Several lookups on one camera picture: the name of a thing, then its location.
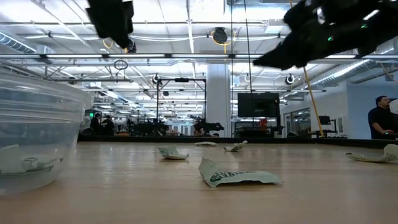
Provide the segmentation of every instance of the wall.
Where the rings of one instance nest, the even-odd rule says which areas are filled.
[[[329,116],[330,119],[343,118],[343,130],[348,129],[347,122],[345,122],[348,116],[346,82],[341,82],[336,87],[325,88],[325,90],[324,93],[313,94],[319,116]],[[285,126],[284,114],[305,108],[311,109],[311,130],[318,131],[317,116],[309,94],[305,96],[304,101],[289,101],[287,106],[280,107],[283,126]],[[323,126],[323,129],[332,130],[333,126]],[[339,133],[339,135],[343,136],[345,133],[346,131]]]
[[[347,85],[349,130],[348,137],[353,139],[370,139],[368,113],[376,107],[375,99],[386,95],[398,98],[398,85],[380,82],[377,85]]]

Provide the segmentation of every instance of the ceiling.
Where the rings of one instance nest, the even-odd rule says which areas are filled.
[[[248,28],[246,28],[244,7],[239,4],[243,2],[242,0],[235,1],[232,22],[230,7],[227,6],[224,11],[224,1],[220,0],[135,0],[132,38],[137,45],[137,53],[247,54],[249,52],[263,54],[268,52],[283,40],[283,38],[278,38],[278,34],[283,37],[290,32],[282,21],[284,13],[290,7],[289,2],[246,1]],[[38,6],[41,3],[36,0],[1,0],[1,2],[0,33],[12,36],[28,46],[36,49],[46,46],[51,49],[49,52],[56,54],[124,53],[124,50],[117,47],[110,39],[101,40],[97,37],[85,13],[85,8],[88,7],[86,0],[43,0],[42,6]],[[211,32],[215,27],[226,29],[228,42],[230,42],[226,47],[215,44],[211,38]],[[0,53],[18,54],[20,52],[0,45]],[[91,88],[95,85],[95,88],[100,86],[104,89],[132,89],[132,91],[120,91],[117,94],[130,103],[138,103],[141,109],[153,108],[152,106],[156,103],[152,96],[154,93],[138,92],[143,88],[153,88],[152,78],[155,74],[158,74],[160,78],[206,78],[207,65],[214,63],[206,60],[171,59],[126,61],[129,67],[119,71],[114,67],[114,60],[54,60],[51,65],[38,65],[34,60],[8,60],[15,66],[23,67],[36,74],[46,73],[54,80],[70,77],[102,80],[101,82],[78,82],[74,85],[77,88]],[[284,83],[284,78],[289,74],[296,77],[296,84],[303,82],[302,69],[291,68],[280,71],[274,68],[253,67],[247,62],[231,63],[226,60],[217,63],[225,63],[230,71],[233,67],[234,82],[239,83],[235,86],[235,90],[249,89],[249,72],[253,89],[289,89],[290,87]],[[307,66],[308,75],[310,79],[313,79],[336,66],[337,64],[333,63],[311,63]],[[170,92],[169,96],[161,96],[164,100],[165,112],[182,114],[179,111],[183,111],[184,116],[202,112],[203,101],[200,100],[204,99],[204,94],[199,91],[200,87],[197,83],[170,82],[166,88],[186,88],[195,91]],[[107,105],[121,103],[110,96],[94,95],[97,97],[98,106],[104,105],[99,102]],[[175,100],[188,98],[189,100],[182,101],[184,104],[181,110],[175,109]],[[136,110],[136,106],[126,108],[112,105],[112,107],[116,107],[119,111]]]

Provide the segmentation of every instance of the person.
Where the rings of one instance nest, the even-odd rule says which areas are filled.
[[[96,113],[94,118],[91,119],[90,127],[92,128],[94,134],[99,134],[101,131],[100,119],[101,115],[99,113]]]
[[[398,128],[394,115],[390,111],[390,99],[386,96],[376,98],[376,107],[368,113],[368,122],[372,139],[395,139],[389,134],[396,133]]]
[[[113,136],[114,135],[114,123],[112,121],[112,118],[107,115],[106,119],[102,122],[103,125],[103,134],[107,136]]]

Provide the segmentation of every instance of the clear plastic bowl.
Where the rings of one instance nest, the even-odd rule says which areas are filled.
[[[0,195],[54,181],[92,104],[67,85],[0,74]]]

